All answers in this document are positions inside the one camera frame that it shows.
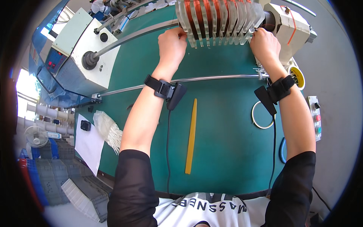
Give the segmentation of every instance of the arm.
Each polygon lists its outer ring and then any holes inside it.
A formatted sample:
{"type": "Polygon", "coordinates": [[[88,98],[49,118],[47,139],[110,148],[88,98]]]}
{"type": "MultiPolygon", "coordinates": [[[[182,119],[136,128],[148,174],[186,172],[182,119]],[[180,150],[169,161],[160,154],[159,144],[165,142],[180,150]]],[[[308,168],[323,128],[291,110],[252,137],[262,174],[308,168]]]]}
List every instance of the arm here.
{"type": "MultiPolygon", "coordinates": [[[[187,48],[186,33],[182,28],[173,28],[159,35],[160,61],[152,77],[171,81],[187,48]]],[[[145,86],[131,109],[123,129],[120,151],[139,150],[150,156],[150,146],[158,125],[164,100],[154,95],[154,90],[145,86]]]]}
{"type": "MultiPolygon", "coordinates": [[[[259,28],[254,33],[250,46],[272,82],[288,76],[278,59],[281,45],[271,32],[259,28]]],[[[305,151],[315,152],[314,123],[309,106],[297,85],[292,86],[290,90],[291,94],[279,101],[287,160],[305,151]]]]}
{"type": "MultiPolygon", "coordinates": [[[[278,59],[280,43],[263,28],[255,32],[251,49],[272,82],[288,74],[278,59]]],[[[264,227],[303,226],[312,200],[315,173],[313,118],[296,85],[279,101],[282,128],[287,145],[287,162],[276,178],[265,213],[264,227]]]]}
{"type": "MultiPolygon", "coordinates": [[[[159,35],[160,61],[152,77],[170,82],[187,47],[182,28],[159,35]]],[[[108,226],[156,227],[159,199],[151,174],[150,146],[164,100],[144,87],[127,118],[120,147],[115,185],[107,205],[108,226]]]]}

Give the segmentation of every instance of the yellow plastic stick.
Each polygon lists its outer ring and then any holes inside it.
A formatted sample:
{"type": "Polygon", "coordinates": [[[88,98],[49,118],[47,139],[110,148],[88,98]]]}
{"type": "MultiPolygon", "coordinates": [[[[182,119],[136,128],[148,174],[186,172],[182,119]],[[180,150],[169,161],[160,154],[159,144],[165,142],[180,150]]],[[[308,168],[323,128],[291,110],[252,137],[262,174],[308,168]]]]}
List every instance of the yellow plastic stick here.
{"type": "Polygon", "coordinates": [[[192,170],[192,160],[194,152],[194,142],[195,142],[195,126],[197,124],[197,99],[194,99],[193,110],[192,110],[192,120],[190,122],[190,133],[189,133],[189,143],[188,143],[188,153],[187,153],[187,163],[185,165],[185,173],[190,174],[192,170]]]}

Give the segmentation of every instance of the white plastic crate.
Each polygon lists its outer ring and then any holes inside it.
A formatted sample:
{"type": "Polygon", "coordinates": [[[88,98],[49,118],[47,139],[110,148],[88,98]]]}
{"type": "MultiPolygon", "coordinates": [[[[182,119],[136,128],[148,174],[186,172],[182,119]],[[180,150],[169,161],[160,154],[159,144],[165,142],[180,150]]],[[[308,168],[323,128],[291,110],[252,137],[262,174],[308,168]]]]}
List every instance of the white plastic crate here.
{"type": "Polygon", "coordinates": [[[73,183],[71,179],[68,179],[66,182],[64,182],[61,188],[69,201],[77,210],[92,220],[99,222],[99,217],[93,206],[93,203],[82,193],[82,191],[73,183]]]}

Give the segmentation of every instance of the person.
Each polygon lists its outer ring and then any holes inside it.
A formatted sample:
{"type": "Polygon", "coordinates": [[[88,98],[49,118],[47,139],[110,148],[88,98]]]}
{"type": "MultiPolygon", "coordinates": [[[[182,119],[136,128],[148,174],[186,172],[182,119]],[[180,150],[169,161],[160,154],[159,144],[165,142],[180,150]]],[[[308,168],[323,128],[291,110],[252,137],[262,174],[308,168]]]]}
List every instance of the person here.
{"type": "MultiPolygon", "coordinates": [[[[173,28],[159,36],[160,61],[152,77],[170,82],[187,47],[186,33],[173,28]]],[[[280,43],[259,28],[250,43],[272,82],[288,76],[279,61],[280,43]]],[[[157,198],[151,174],[150,146],[164,103],[144,87],[127,118],[115,185],[108,203],[113,226],[305,226],[315,172],[315,131],[309,107],[296,85],[279,101],[287,162],[270,197],[242,200],[227,194],[191,193],[179,199],[157,198]]]]}
{"type": "Polygon", "coordinates": [[[119,13],[120,10],[118,8],[115,7],[111,7],[111,6],[105,6],[104,3],[107,0],[90,0],[90,3],[92,3],[91,5],[91,10],[93,13],[98,13],[98,11],[101,11],[102,13],[108,15],[110,14],[112,11],[113,12],[117,12],[119,13]]]}

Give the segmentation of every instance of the black wrist strap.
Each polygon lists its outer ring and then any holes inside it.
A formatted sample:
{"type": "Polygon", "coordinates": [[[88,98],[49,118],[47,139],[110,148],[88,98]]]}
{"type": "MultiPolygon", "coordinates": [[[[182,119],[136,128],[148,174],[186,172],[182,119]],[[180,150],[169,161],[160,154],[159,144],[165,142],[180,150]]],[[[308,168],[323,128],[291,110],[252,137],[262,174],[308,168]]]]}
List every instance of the black wrist strap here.
{"type": "Polygon", "coordinates": [[[291,75],[285,78],[280,78],[270,87],[267,87],[267,93],[270,96],[271,101],[277,105],[277,102],[288,96],[291,91],[290,88],[295,84],[294,79],[291,75]]]}
{"type": "Polygon", "coordinates": [[[152,78],[150,74],[147,75],[144,83],[146,86],[151,87],[155,90],[155,96],[166,99],[167,101],[171,99],[174,91],[174,87],[171,83],[168,83],[164,80],[157,80],[155,78],[152,78]]]}
{"type": "Polygon", "coordinates": [[[288,75],[285,78],[281,77],[270,87],[267,87],[267,89],[265,86],[259,87],[254,93],[267,111],[273,116],[277,113],[273,104],[277,105],[278,101],[288,96],[291,93],[290,88],[294,84],[294,79],[291,75],[288,75]]]}

